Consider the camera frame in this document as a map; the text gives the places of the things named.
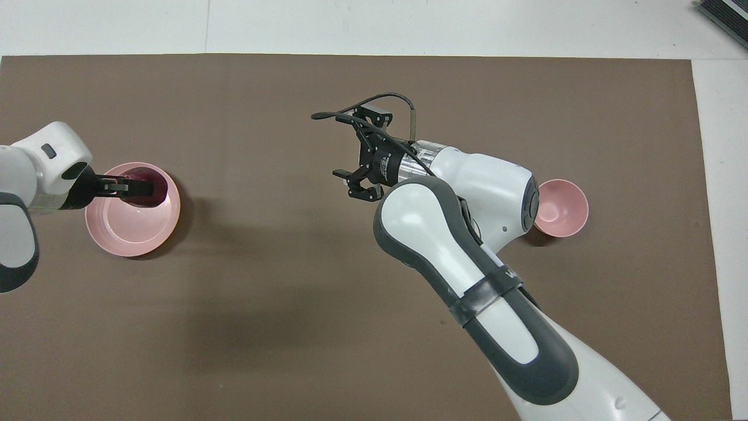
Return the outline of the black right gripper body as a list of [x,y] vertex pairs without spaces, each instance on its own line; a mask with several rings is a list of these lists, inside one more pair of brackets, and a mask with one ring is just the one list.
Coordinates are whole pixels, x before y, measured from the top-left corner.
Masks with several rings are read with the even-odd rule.
[[368,137],[361,142],[359,165],[372,184],[392,187],[399,181],[404,143],[398,140]]

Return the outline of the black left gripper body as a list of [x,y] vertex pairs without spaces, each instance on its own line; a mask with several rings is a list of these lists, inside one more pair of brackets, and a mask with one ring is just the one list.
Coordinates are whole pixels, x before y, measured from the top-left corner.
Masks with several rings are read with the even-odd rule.
[[90,205],[97,197],[114,196],[109,185],[117,184],[117,176],[97,175],[91,166],[86,166],[72,185],[66,199],[59,207],[60,211],[82,209]]

